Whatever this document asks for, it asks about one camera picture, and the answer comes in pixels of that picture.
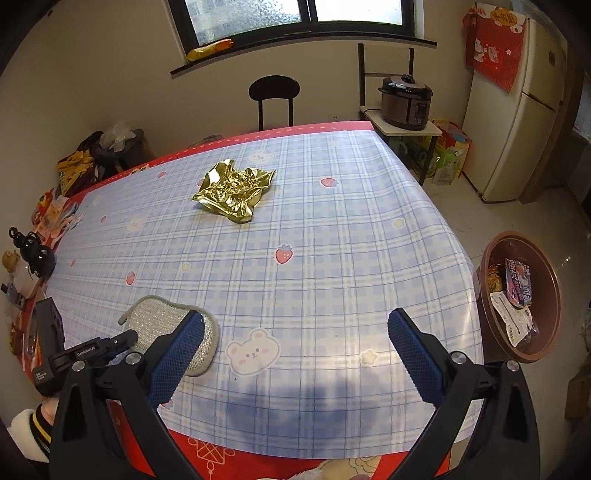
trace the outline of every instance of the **screw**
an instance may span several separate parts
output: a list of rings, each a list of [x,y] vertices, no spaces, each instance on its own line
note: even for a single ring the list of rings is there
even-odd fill
[[[125,362],[130,365],[135,365],[142,359],[142,356],[138,352],[131,352],[125,357]]]
[[[519,364],[515,360],[509,360],[507,362],[507,368],[512,372],[517,372],[519,370]]]
[[[83,360],[76,360],[74,362],[74,365],[72,365],[72,370],[74,372],[79,372],[80,370],[82,370],[84,368],[84,361]]]
[[[462,352],[453,352],[452,353],[452,362],[454,362],[455,364],[461,365],[461,364],[465,364],[466,363],[466,355],[464,355]]]

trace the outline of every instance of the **hanging towel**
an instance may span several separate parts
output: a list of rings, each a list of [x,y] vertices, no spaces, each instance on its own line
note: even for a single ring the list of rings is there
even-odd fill
[[[462,23],[466,28],[466,65],[510,91],[521,60],[525,16],[477,3]]]

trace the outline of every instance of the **star print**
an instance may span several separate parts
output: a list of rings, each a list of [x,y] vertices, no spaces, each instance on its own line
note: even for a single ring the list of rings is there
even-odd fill
[[[366,350],[365,352],[361,352],[359,354],[359,359],[361,360],[361,365],[367,365],[367,366],[371,367],[375,363],[375,361],[378,359],[378,356],[370,348],[369,350]]]

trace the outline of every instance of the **lid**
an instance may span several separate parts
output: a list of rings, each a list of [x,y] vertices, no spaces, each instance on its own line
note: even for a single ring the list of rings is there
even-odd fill
[[[392,75],[382,82],[382,87],[386,90],[405,90],[407,92],[420,93],[431,89],[424,83],[417,82],[412,75],[403,73],[402,75]]]

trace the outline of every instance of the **blue gripper pad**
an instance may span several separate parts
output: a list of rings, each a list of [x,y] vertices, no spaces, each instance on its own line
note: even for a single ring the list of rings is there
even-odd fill
[[[423,345],[416,326],[393,310],[388,317],[388,336],[423,401],[437,408],[443,401],[443,373]]]
[[[185,370],[203,341],[205,323],[199,312],[194,312],[160,357],[150,376],[148,400],[156,408],[169,402]]]

